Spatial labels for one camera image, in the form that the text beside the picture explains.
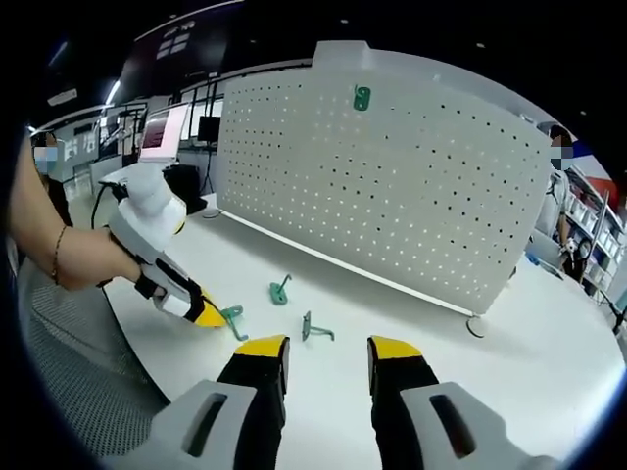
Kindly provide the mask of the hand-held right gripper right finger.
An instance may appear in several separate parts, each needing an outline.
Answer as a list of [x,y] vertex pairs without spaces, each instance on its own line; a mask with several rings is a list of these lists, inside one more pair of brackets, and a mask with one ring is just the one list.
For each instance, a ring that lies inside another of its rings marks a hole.
[[384,469],[556,469],[507,436],[505,420],[456,382],[441,382],[413,345],[367,339],[371,425]]

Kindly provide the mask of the person's left hand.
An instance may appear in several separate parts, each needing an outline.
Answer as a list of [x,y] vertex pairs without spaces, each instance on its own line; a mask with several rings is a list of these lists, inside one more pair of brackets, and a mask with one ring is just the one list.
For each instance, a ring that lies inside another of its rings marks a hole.
[[68,290],[96,286],[121,277],[135,283],[139,264],[113,239],[110,230],[67,228],[57,251],[57,282]]

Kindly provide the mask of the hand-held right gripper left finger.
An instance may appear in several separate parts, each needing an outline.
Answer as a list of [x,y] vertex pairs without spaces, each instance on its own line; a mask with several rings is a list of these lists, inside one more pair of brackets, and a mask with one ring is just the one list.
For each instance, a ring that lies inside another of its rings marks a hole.
[[147,440],[107,469],[273,469],[286,421],[290,338],[243,343],[152,420]]

